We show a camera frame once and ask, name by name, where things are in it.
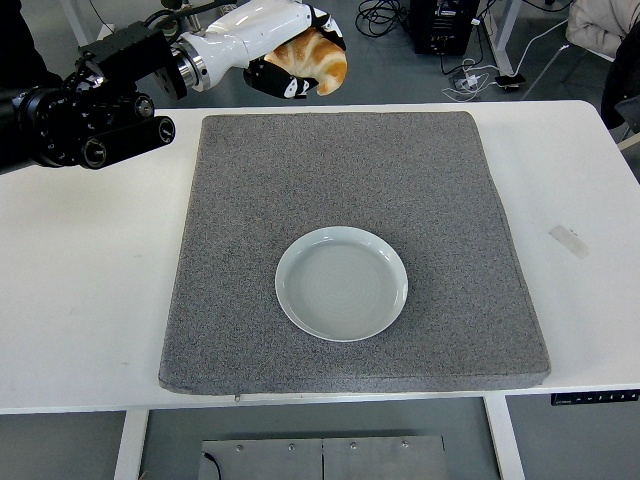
tape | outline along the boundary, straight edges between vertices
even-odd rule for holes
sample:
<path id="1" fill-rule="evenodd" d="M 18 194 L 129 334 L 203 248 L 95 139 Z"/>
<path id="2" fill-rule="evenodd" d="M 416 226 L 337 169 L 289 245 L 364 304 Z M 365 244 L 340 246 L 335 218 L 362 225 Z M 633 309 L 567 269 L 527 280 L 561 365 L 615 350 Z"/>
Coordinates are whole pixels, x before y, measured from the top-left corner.
<path id="1" fill-rule="evenodd" d="M 562 225 L 556 225 L 549 231 L 555 240 L 563 247 L 569 250 L 578 258 L 585 258 L 589 255 L 589 247 L 586 243 L 578 238 L 578 235 L 570 230 L 567 230 Z"/>

croissant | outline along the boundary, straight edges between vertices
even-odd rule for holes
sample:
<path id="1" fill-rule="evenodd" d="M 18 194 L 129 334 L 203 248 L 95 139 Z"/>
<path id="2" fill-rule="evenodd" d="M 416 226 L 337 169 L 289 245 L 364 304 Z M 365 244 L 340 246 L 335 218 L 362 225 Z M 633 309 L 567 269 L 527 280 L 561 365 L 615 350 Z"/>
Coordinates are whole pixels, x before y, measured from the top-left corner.
<path id="1" fill-rule="evenodd" d="M 347 75 L 344 50 L 313 27 L 280 45 L 264 59 L 295 77 L 314 78 L 318 82 L 318 95 L 337 90 Z"/>

table leg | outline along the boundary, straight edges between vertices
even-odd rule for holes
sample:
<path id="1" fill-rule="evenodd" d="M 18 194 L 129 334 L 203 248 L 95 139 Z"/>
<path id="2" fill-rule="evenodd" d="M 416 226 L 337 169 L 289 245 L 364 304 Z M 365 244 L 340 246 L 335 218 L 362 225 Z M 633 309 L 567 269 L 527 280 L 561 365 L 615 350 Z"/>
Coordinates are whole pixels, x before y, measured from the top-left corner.
<path id="1" fill-rule="evenodd" d="M 500 393 L 489 393 L 484 396 L 484 407 L 493 438 L 493 448 L 498 460 L 500 478 L 502 480 L 524 480 L 524 470 L 520 461 L 516 437 L 513 433 L 506 397 Z"/>
<path id="2" fill-rule="evenodd" d="M 513 75 L 513 68 L 506 48 L 521 5 L 522 0 L 508 0 L 500 25 L 496 25 L 493 15 L 485 17 L 485 27 L 489 32 L 489 44 L 496 60 L 496 66 L 500 69 L 500 75 Z"/>
<path id="3" fill-rule="evenodd" d="M 140 462 L 147 435 L 149 410 L 127 410 L 120 440 L 114 480 L 135 480 L 140 474 Z"/>

wire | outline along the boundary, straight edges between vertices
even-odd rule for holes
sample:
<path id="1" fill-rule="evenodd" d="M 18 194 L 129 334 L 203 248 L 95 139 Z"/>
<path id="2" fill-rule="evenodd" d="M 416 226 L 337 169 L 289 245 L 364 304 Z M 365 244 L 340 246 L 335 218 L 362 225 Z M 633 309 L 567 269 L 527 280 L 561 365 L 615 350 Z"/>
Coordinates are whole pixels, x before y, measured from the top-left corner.
<path id="1" fill-rule="evenodd" d="M 498 0 L 487 0 L 487 6 L 484 8 L 484 10 L 482 10 L 479 14 L 476 15 L 476 18 L 478 19 L 484 18 L 489 12 L 489 9 L 493 7 L 493 4 L 496 3 L 497 1 Z"/>
<path id="2" fill-rule="evenodd" d="M 159 19 L 160 17 L 169 16 L 169 15 L 172 15 L 172 14 L 173 14 L 173 10 L 159 10 L 156 13 L 151 14 L 149 16 L 149 18 L 147 18 L 144 22 L 142 22 L 142 24 L 145 27 L 148 27 L 153 22 L 155 22 L 157 19 Z"/>
<path id="3" fill-rule="evenodd" d="M 207 460 L 209 460 L 210 462 L 213 462 L 213 464 L 216 466 L 216 469 L 218 470 L 218 480 L 222 480 L 222 473 L 220 473 L 220 465 L 218 465 L 218 462 L 216 461 L 215 457 L 208 452 L 202 452 L 202 456 Z"/>
<path id="4" fill-rule="evenodd" d="M 449 70 L 448 72 L 444 71 L 444 65 L 442 63 L 442 55 L 440 55 L 440 71 L 442 72 L 443 75 L 449 75 L 450 73 L 453 73 L 457 70 L 464 70 L 464 67 L 466 67 L 465 62 L 467 60 L 471 60 L 473 63 L 471 65 L 469 65 L 469 67 L 475 67 L 476 65 L 478 65 L 479 63 L 482 62 L 482 60 L 484 59 L 484 50 L 482 49 L 482 39 L 480 38 L 480 29 L 478 28 L 478 26 L 476 25 L 476 33 L 478 35 L 478 45 L 480 46 L 480 60 L 478 60 L 477 62 L 473 59 L 473 58 L 465 58 L 462 63 L 456 67 L 453 67 L 451 70 Z"/>
<path id="5" fill-rule="evenodd" d="M 561 12 L 567 8 L 569 8 L 569 6 L 573 3 L 573 0 L 571 0 L 569 3 L 567 3 L 564 7 L 559 8 L 557 10 L 549 10 L 548 8 L 542 8 L 539 7 L 538 5 L 535 5 L 534 3 L 531 3 L 529 0 L 522 0 L 524 3 L 527 3 L 529 5 L 531 5 L 534 8 L 537 8 L 538 10 L 542 10 L 543 12 Z"/>
<path id="6" fill-rule="evenodd" d="M 552 30 L 555 30 L 555 29 L 556 29 L 556 28 L 558 28 L 560 25 L 564 25 L 564 24 L 565 24 L 565 23 L 567 23 L 568 21 L 569 21 L 568 19 L 563 20 L 563 21 L 561 21 L 560 23 L 558 23 L 557 25 L 554 25 L 553 27 L 551 27 L 551 28 L 550 28 L 549 30 L 547 30 L 546 32 L 541 33 L 541 34 L 540 34 L 540 35 L 538 35 L 537 37 L 533 37 L 533 38 L 529 41 L 529 43 L 527 44 L 527 48 L 525 48 L 525 49 L 524 49 L 524 53 L 522 54 L 522 58 L 520 58 L 520 63 L 518 63 L 518 68 L 516 68 L 516 71 L 513 73 L 513 75 L 515 76 L 515 75 L 517 75 L 517 74 L 520 72 L 520 67 L 522 66 L 522 62 L 524 61 L 524 57 L 527 55 L 527 51 L 529 50 L 529 47 L 531 46 L 531 44 L 532 44 L 535 40 L 537 40 L 537 39 L 539 39 L 539 38 L 541 38 L 541 37 L 544 37 L 547 33 L 549 33 L 549 32 L 550 32 L 550 31 L 552 31 Z"/>
<path id="7" fill-rule="evenodd" d="M 183 17 L 187 17 L 189 15 L 197 15 L 198 13 L 206 12 L 208 10 L 212 10 L 217 7 L 221 7 L 222 5 L 231 5 L 235 4 L 236 0 L 215 0 L 211 3 L 206 3 L 204 5 L 200 5 L 199 7 L 185 8 L 184 10 L 178 10 L 171 15 L 167 15 L 165 18 L 160 20 L 155 28 L 162 28 L 165 25 L 173 22 L 174 20 L 178 20 Z"/>
<path id="8" fill-rule="evenodd" d="M 358 14 L 356 15 L 356 29 L 363 35 L 371 38 L 378 38 L 395 30 L 399 25 L 407 30 L 405 24 L 409 12 L 405 7 L 400 6 L 399 0 L 364 0 L 358 5 Z"/>
<path id="9" fill-rule="evenodd" d="M 459 90 L 454 90 L 453 88 L 443 88 L 441 90 L 441 92 L 449 97 L 451 100 L 453 100 L 454 102 L 458 102 L 458 103 L 466 103 L 466 102 L 470 102 L 471 100 L 473 100 L 474 98 L 476 98 L 478 96 L 478 93 L 486 90 L 487 88 L 489 88 L 491 85 L 497 85 L 496 82 L 491 82 L 491 83 L 486 83 L 487 82 L 487 78 L 485 78 L 484 82 L 482 83 L 482 85 L 480 87 L 478 87 L 476 90 L 467 90 L 466 92 L 461 92 Z M 464 100 L 458 100 L 457 98 L 452 97 L 451 95 L 449 95 L 447 92 L 455 92 L 459 95 L 471 95 L 469 98 L 466 98 Z"/>
<path id="10" fill-rule="evenodd" d="M 109 31 L 111 33 L 113 33 L 113 30 L 111 29 L 111 27 L 109 25 L 107 25 L 107 22 L 105 22 L 104 20 L 102 20 L 102 17 L 100 16 L 100 14 L 98 13 L 98 11 L 96 10 L 95 5 L 93 4 L 93 0 L 89 0 L 89 3 L 91 4 L 91 8 L 93 8 L 93 11 L 96 12 L 96 15 L 98 16 L 98 18 L 100 19 L 100 21 L 102 22 L 102 24 L 107 27 L 109 29 Z"/>

white plate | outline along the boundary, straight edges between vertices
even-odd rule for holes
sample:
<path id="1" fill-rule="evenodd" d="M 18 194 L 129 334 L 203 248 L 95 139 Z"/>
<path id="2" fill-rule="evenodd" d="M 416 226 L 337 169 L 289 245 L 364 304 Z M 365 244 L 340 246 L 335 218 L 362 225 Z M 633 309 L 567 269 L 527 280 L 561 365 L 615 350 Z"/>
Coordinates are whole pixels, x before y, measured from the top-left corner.
<path id="1" fill-rule="evenodd" d="M 364 340 L 398 317 L 407 272 L 381 238 L 352 227 L 327 227 L 296 240 L 276 269 L 280 306 L 298 327 L 335 342 Z"/>

